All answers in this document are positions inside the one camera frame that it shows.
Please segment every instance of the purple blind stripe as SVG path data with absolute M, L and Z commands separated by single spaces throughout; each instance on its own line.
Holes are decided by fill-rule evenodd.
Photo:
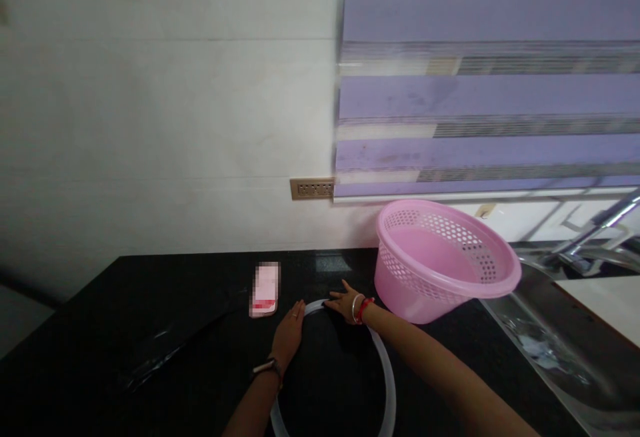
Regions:
M 640 161 L 636 134 L 377 139 L 337 144 L 337 171 Z
M 410 195 L 488 191 L 575 189 L 640 186 L 640 176 L 571 177 L 566 179 L 515 179 L 508 181 L 454 181 L 435 183 L 371 183 L 336 185 L 334 197 Z
M 640 75 L 343 77 L 339 104 L 341 119 L 594 113 L 640 113 Z
M 345 0 L 344 41 L 635 41 L 640 0 Z

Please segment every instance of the red thread bracelet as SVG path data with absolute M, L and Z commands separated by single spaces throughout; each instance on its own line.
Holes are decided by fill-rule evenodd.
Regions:
M 362 324 L 362 312 L 364 312 L 365 308 L 372 302 L 375 302 L 375 297 L 370 297 L 362 301 L 362 304 L 360 304 L 360 310 L 358 310 L 358 315 L 355 317 L 355 322 L 357 324 Z

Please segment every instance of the perforated basket side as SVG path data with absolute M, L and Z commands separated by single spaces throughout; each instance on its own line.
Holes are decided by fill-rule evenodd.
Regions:
M 483 236 L 442 214 L 403 209 L 386 216 L 384 225 L 387 231 L 398 226 L 420 227 L 444 239 L 454 248 L 454 253 L 459 253 L 469 262 L 475 281 L 480 284 L 491 284 L 505 276 L 501 259 L 494 258 L 498 250 L 493 248 L 490 240 L 485 242 Z
M 439 288 L 438 286 L 427 282 L 423 277 L 416 275 L 404 266 L 403 263 L 389 251 L 383 242 L 380 242 L 378 252 L 380 252 L 382 262 L 389 272 L 402 285 L 406 286 L 413 292 L 417 292 L 423 296 L 439 300 L 441 302 L 446 302 L 448 304 L 462 304 L 470 299 L 470 297 L 455 294 L 454 292 L 449 292 L 448 290 Z

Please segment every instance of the silver bracelet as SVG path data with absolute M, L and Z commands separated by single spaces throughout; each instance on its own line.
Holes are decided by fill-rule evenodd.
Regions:
M 353 302 L 351 303 L 351 317 L 353 317 L 353 322 L 355 322 L 356 324 L 358 323 L 357 320 L 355 320 L 355 301 L 358 299 L 358 297 L 362 296 L 364 298 L 364 294 L 358 294 L 356 297 L 353 298 Z

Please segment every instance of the black countertop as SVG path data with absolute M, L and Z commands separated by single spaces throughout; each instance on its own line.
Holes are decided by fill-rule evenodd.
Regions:
M 0 428 L 11 431 L 4 435 L 220 435 L 286 311 L 299 298 L 312 302 L 341 290 L 342 278 L 376 295 L 376 255 L 353 249 L 121 257 L 0 362 Z M 254 320 L 249 292 L 263 261 L 281 263 L 279 309 Z M 220 314 L 135 392 L 122 391 L 122 369 L 135 362 L 132 354 L 149 352 L 146 338 L 188 333 L 185 322 L 201 326 Z M 422 328 L 541 435 L 585 435 L 477 300 Z M 460 434 L 442 399 L 387 349 L 397 390 L 394 435 Z

